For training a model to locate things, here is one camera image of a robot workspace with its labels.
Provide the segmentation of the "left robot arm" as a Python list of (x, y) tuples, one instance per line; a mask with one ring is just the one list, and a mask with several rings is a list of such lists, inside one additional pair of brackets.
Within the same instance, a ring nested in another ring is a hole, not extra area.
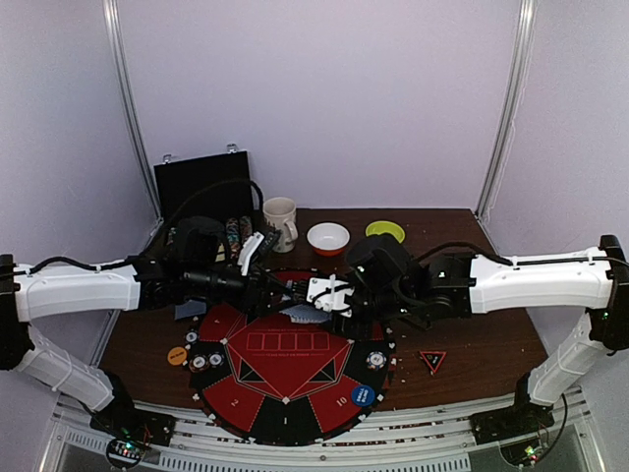
[(1, 257), (1, 368), (25, 372), (81, 402), (121, 437), (134, 435), (141, 414), (122, 382), (46, 340), (32, 321), (98, 310), (159, 310), (190, 300), (240, 299), (256, 312), (277, 281), (257, 267), (279, 239), (270, 227), (248, 238), (238, 258), (221, 223), (180, 221), (161, 250), (89, 265), (67, 257), (16, 265)]

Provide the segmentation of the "orange big blind button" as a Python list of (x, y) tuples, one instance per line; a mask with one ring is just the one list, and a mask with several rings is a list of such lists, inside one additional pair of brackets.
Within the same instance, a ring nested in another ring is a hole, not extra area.
[(171, 348), (167, 353), (167, 362), (169, 365), (185, 366), (188, 361), (188, 350), (182, 346), (176, 346)]

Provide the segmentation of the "blue small blind button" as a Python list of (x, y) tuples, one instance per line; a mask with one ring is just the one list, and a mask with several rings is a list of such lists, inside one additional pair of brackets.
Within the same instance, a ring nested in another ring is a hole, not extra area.
[(356, 406), (368, 407), (375, 401), (375, 391), (369, 385), (359, 384), (352, 389), (351, 399)]

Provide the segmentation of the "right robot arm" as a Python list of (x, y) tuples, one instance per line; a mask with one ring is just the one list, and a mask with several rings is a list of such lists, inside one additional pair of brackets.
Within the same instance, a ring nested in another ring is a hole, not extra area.
[(413, 259), (389, 234), (370, 236), (347, 255), (347, 281), (326, 279), (314, 304), (345, 322), (416, 316), (422, 321), (506, 309), (580, 307), (570, 335), (523, 379), (504, 412), (510, 433), (526, 433), (564, 390), (604, 355), (628, 347), (628, 262), (614, 235), (591, 248), (531, 257), (487, 255), (445, 243)]

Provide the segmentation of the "grey card deck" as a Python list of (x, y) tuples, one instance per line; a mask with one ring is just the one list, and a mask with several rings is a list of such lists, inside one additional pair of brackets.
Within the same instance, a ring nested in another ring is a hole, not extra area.
[(331, 319), (331, 315), (310, 305), (296, 305), (280, 311), (292, 324), (321, 325)]

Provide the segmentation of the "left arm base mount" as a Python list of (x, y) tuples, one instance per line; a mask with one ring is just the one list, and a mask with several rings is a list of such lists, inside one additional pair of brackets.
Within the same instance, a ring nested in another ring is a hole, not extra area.
[(109, 407), (95, 412), (86, 409), (91, 417), (89, 425), (115, 439), (140, 446), (170, 444), (176, 419), (167, 414), (138, 408), (111, 410)]

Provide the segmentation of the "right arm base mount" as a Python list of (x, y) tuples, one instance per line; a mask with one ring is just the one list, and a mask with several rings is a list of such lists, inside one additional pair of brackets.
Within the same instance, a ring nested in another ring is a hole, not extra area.
[(473, 414), (471, 429), (476, 444), (509, 440), (554, 425), (551, 406), (525, 404)]

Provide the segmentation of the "stack of poker chips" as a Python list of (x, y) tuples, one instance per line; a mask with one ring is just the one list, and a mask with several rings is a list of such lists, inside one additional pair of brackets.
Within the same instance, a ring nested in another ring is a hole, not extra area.
[(387, 357), (381, 351), (372, 351), (366, 358), (366, 365), (369, 370), (379, 371), (387, 362)]

